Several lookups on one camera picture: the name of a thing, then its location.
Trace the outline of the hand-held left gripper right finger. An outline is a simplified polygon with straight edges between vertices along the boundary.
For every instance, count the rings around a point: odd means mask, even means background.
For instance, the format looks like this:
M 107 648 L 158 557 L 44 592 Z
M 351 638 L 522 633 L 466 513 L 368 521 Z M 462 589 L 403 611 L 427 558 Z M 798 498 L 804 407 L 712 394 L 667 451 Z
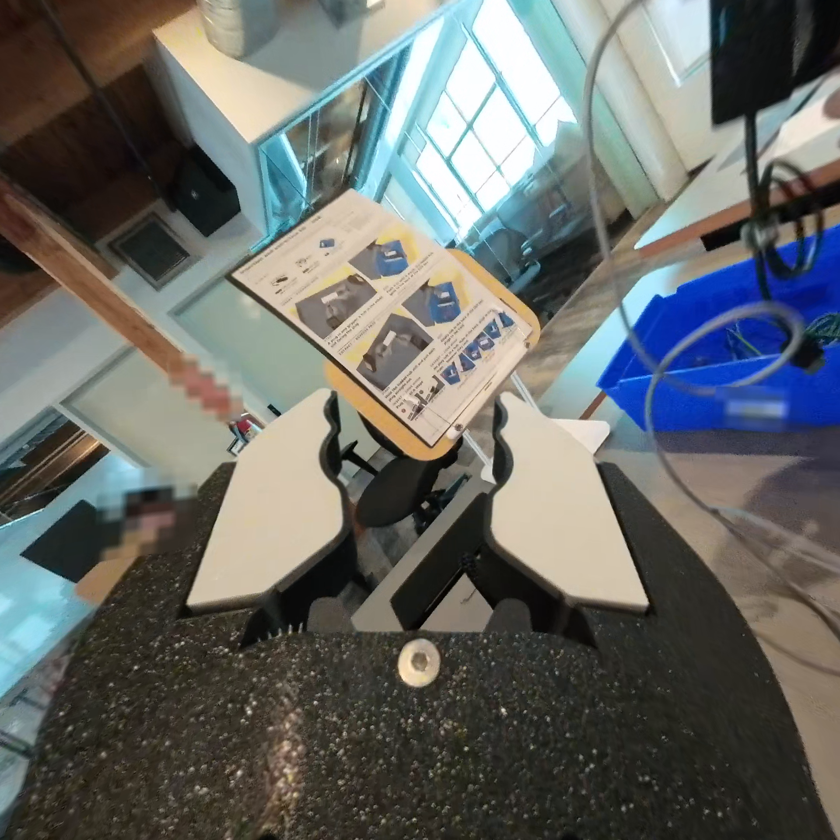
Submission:
M 491 551 L 570 605 L 649 608 L 594 456 L 513 394 L 497 397 L 493 417 Z

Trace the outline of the wooden beam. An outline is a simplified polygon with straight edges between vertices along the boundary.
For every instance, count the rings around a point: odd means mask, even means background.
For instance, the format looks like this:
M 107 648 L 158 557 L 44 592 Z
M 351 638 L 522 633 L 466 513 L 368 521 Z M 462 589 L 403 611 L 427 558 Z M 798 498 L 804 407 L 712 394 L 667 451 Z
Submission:
M 5 173 L 1 233 L 173 383 L 186 384 L 194 363 L 118 288 L 114 268 Z

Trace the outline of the large paned window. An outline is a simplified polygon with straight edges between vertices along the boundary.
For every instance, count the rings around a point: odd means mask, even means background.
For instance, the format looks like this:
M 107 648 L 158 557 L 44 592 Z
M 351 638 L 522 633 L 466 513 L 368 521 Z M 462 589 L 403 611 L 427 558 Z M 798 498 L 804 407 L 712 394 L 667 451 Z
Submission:
M 381 203 L 445 242 L 476 232 L 578 120 L 526 26 L 524 2 L 471 3 L 421 83 Z

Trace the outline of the blue plastic bin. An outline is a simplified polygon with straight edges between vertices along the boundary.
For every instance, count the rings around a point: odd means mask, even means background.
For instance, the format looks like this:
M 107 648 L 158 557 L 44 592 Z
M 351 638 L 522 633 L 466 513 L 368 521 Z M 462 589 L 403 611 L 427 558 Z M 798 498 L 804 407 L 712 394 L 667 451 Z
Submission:
M 812 270 L 797 280 L 769 278 L 775 300 L 797 310 L 809 328 L 821 329 L 838 315 L 839 229 L 830 227 Z M 677 342 L 723 312 L 760 299 L 753 261 L 744 260 L 688 281 L 673 293 L 654 295 L 634 327 L 645 349 L 660 361 Z M 717 329 L 676 357 L 668 372 L 693 385 L 724 386 L 761 370 L 780 354 L 782 331 L 768 320 L 741 319 Z M 604 391 L 637 426 L 646 428 L 644 401 L 651 371 L 625 339 L 598 379 Z M 838 342 L 824 348 L 815 372 L 791 364 L 753 388 L 703 396 L 663 381 L 653 398 L 654 429 L 700 431 L 740 425 L 748 419 L 768 426 L 838 425 Z

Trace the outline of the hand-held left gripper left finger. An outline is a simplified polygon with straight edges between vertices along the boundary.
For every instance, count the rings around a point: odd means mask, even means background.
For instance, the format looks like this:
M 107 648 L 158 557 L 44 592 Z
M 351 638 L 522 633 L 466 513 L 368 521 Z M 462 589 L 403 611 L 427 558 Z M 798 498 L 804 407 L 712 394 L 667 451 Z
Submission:
M 185 600 L 190 613 L 253 606 L 297 583 L 352 537 L 339 433 L 338 396 L 322 388 L 237 457 Z

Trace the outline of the black wall speaker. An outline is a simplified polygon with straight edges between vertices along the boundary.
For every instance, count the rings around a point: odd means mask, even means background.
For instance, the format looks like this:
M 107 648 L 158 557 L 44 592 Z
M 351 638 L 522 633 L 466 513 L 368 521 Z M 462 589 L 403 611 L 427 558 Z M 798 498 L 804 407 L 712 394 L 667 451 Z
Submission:
M 205 238 L 240 214 L 235 185 L 198 146 L 189 148 L 171 184 L 175 209 Z

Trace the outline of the black office chair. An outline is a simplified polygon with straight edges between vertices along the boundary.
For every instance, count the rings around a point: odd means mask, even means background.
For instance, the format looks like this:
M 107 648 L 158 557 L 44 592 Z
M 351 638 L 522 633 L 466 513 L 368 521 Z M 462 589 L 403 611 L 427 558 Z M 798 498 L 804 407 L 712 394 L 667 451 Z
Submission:
M 343 459 L 372 476 L 355 504 L 356 531 L 390 527 L 411 518 L 416 534 L 423 534 L 468 480 L 467 474 L 463 474 L 444 489 L 434 488 L 441 472 L 455 465 L 463 439 L 442 457 L 419 460 L 406 455 L 364 417 L 361 422 L 373 440 L 392 455 L 392 460 L 375 469 L 351 452 L 353 444 L 343 449 Z
M 476 247 L 474 258 L 509 291 L 521 297 L 541 274 L 539 261 L 525 255 L 527 239 L 519 232 L 501 227 Z

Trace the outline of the printed instruction sheet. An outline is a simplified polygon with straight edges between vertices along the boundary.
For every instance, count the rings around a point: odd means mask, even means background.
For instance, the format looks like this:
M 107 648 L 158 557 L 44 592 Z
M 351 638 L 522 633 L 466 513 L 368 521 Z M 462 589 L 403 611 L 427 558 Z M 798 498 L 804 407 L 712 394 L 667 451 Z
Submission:
M 227 279 L 429 447 L 531 332 L 446 247 L 353 190 Z

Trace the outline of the large silver air duct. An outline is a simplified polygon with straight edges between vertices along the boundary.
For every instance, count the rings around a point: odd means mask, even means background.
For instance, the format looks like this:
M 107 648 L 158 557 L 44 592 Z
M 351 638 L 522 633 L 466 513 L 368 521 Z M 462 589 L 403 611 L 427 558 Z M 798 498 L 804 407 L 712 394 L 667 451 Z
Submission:
M 315 1 L 198 1 L 206 40 L 222 54 L 243 59 L 278 38 L 300 40 Z

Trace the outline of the metal vent grille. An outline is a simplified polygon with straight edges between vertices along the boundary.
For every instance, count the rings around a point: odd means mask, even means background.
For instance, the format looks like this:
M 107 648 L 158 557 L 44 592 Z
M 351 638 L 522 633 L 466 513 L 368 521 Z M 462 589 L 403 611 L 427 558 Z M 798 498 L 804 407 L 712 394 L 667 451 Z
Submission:
M 108 250 L 151 288 L 160 291 L 192 268 L 198 257 L 156 212 L 149 212 L 108 241 Z

